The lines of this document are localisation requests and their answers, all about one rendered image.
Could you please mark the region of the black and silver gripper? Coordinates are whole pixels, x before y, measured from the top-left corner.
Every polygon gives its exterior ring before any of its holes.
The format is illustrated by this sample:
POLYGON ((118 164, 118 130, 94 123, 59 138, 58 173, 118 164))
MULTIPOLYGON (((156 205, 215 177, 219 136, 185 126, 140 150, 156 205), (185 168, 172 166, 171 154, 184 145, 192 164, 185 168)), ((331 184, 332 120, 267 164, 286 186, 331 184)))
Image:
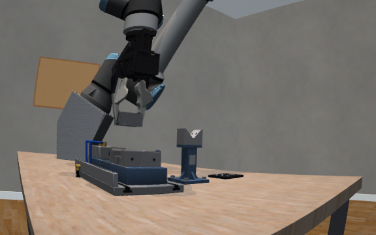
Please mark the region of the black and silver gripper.
POLYGON ((151 51, 152 40, 155 36, 156 31, 146 28, 132 30, 126 34, 125 39, 131 41, 131 49, 118 61, 119 65, 116 65, 111 77, 112 108, 115 121, 118 120, 119 104, 128 94, 126 88, 128 78, 133 79, 134 82, 138 81, 134 87, 137 95, 137 113, 143 114, 144 119, 146 105, 153 98, 151 92, 148 91, 149 79, 159 75, 160 54, 151 51))

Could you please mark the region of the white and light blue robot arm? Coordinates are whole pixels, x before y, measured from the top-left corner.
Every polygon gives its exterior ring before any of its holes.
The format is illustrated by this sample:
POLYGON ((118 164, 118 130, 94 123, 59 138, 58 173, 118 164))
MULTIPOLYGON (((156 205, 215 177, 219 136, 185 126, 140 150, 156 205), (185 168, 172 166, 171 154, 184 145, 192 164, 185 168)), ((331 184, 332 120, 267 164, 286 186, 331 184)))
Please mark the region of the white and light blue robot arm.
MULTIPOLYGON (((163 72, 208 1, 212 2, 213 0, 183 0, 152 46, 151 51, 160 54, 159 75, 149 79, 148 91, 151 92, 153 98, 146 105, 146 110, 149 110, 155 104, 158 96, 163 92, 165 88, 163 72)), ((129 31, 143 28, 157 32, 163 24, 164 16, 161 0, 100 0, 99 8, 104 13, 125 21, 124 35, 129 31)), ((85 100, 107 114, 110 113, 112 107, 110 89, 112 73, 116 65, 119 65, 118 61, 130 49, 131 41, 127 43, 120 55, 110 54, 104 60, 92 82, 80 94, 85 100)), ((134 82, 133 79, 127 79, 128 94, 125 99, 134 105, 137 102, 137 95, 134 91, 137 83, 138 81, 134 82)))

